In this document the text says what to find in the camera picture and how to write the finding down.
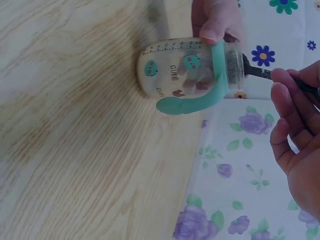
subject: tablecloth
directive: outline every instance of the tablecloth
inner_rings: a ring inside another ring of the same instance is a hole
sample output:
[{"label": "tablecloth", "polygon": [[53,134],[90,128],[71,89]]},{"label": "tablecloth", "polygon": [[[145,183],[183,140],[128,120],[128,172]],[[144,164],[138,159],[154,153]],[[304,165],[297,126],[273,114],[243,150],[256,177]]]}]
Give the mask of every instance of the tablecloth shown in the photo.
[{"label": "tablecloth", "polygon": [[[320,0],[239,0],[238,6],[252,66],[299,70],[319,60]],[[271,85],[249,76],[243,91],[227,95],[240,99],[204,111],[173,239],[320,240],[320,223],[293,200],[274,160],[269,137],[279,116]]]}]

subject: leaf print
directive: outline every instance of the leaf print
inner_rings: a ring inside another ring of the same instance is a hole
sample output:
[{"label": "leaf print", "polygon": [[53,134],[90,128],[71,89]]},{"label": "leaf print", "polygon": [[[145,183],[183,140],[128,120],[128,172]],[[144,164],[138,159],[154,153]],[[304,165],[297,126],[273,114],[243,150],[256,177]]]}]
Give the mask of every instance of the leaf print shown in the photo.
[{"label": "leaf print", "polygon": [[215,223],[218,226],[219,232],[221,232],[225,225],[225,217],[222,214],[222,212],[221,211],[214,212],[211,215],[210,220],[211,222]]},{"label": "leaf print", "polygon": [[245,149],[250,150],[254,144],[252,143],[252,141],[249,138],[246,137],[245,139],[243,139],[242,145],[244,146]]},{"label": "leaf print", "polygon": [[195,193],[190,193],[188,197],[186,198],[186,204],[188,205],[195,205],[199,208],[202,208],[202,200],[201,198],[195,194]]},{"label": "leaf print", "polygon": [[230,123],[229,125],[233,130],[237,132],[243,131],[242,127],[240,126],[240,123]]},{"label": "leaf print", "polygon": [[234,210],[243,210],[244,209],[244,205],[240,201],[233,201],[232,207]]},{"label": "leaf print", "polygon": [[319,227],[315,227],[313,229],[308,229],[305,233],[307,240],[313,240],[315,236],[318,234]]},{"label": "leaf print", "polygon": [[210,154],[211,154],[211,156],[213,156],[214,159],[216,158],[216,156],[215,156],[216,152],[217,152],[217,150],[210,151]]},{"label": "leaf print", "polygon": [[211,150],[211,146],[208,145],[208,146],[204,149],[204,152],[205,152],[205,153],[208,153],[210,150]]},{"label": "leaf print", "polygon": [[245,109],[248,113],[256,113],[257,110],[252,106],[247,106]]},{"label": "leaf print", "polygon": [[266,115],[264,116],[264,119],[265,119],[265,120],[268,120],[268,121],[271,122],[272,124],[275,122],[274,117],[273,117],[270,113],[266,114]]},{"label": "leaf print", "polygon": [[263,184],[263,186],[269,186],[269,185],[270,185],[270,182],[267,181],[267,180],[263,180],[263,181],[262,181],[262,184]]},{"label": "leaf print", "polygon": [[280,228],[279,230],[278,230],[278,235],[281,235],[281,234],[283,234],[284,233],[284,228],[282,227],[282,228]]},{"label": "leaf print", "polygon": [[209,167],[209,163],[207,163],[206,161],[204,161],[203,164],[202,164],[202,167],[203,167],[204,169],[208,168],[208,167]]},{"label": "leaf print", "polygon": [[251,183],[252,185],[258,185],[258,184],[259,184],[259,181],[257,181],[257,180],[252,180],[250,183]]},{"label": "leaf print", "polygon": [[259,232],[268,231],[269,223],[266,218],[263,218],[258,225]]},{"label": "leaf print", "polygon": [[289,211],[297,211],[299,209],[298,204],[295,202],[295,200],[291,200],[289,202],[288,208]]},{"label": "leaf print", "polygon": [[246,165],[246,169],[248,169],[251,172],[254,172],[255,170],[250,166],[249,164]]},{"label": "leaf print", "polygon": [[204,149],[201,147],[200,149],[199,149],[199,155],[202,155],[202,154],[204,154]]},{"label": "leaf print", "polygon": [[259,229],[254,228],[249,232],[249,234],[252,236],[252,235],[255,235],[258,232],[259,232]]},{"label": "leaf print", "polygon": [[226,150],[227,151],[235,151],[239,148],[239,145],[240,145],[240,140],[231,141],[228,144],[228,146],[226,147]]}]

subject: baby bottle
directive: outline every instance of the baby bottle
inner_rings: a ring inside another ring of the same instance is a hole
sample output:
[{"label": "baby bottle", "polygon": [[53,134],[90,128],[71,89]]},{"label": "baby bottle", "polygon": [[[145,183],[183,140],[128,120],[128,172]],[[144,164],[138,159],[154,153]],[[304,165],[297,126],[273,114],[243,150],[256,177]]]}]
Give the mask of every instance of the baby bottle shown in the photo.
[{"label": "baby bottle", "polygon": [[197,112],[244,87],[241,47],[225,41],[211,46],[195,37],[160,41],[140,54],[137,77],[144,92],[159,99],[159,111]]}]

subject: teal handle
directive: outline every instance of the teal handle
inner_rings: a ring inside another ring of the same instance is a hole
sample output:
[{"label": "teal handle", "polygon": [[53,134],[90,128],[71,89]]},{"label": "teal handle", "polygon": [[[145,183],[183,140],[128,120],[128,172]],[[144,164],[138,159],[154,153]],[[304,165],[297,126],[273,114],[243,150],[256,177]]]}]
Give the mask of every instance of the teal handle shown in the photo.
[{"label": "teal handle", "polygon": [[156,103],[156,108],[168,115],[191,114],[219,103],[229,92],[227,67],[225,59],[225,41],[222,40],[211,47],[214,87],[204,96],[197,98],[165,97]]}]

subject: metal tool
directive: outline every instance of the metal tool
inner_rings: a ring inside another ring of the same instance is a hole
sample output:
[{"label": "metal tool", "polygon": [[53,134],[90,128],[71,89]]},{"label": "metal tool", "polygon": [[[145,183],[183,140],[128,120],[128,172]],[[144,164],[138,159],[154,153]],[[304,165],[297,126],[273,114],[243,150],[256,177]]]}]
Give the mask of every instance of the metal tool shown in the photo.
[{"label": "metal tool", "polygon": [[[246,55],[242,54],[243,58],[243,68],[244,68],[244,75],[253,75],[259,78],[264,78],[264,79],[271,79],[271,72],[270,70],[251,66],[249,63],[249,60]],[[300,89],[302,89],[305,92],[311,93],[315,99],[320,103],[320,87],[313,87],[305,82],[303,82],[301,79],[291,76],[295,83],[299,86]]]}]

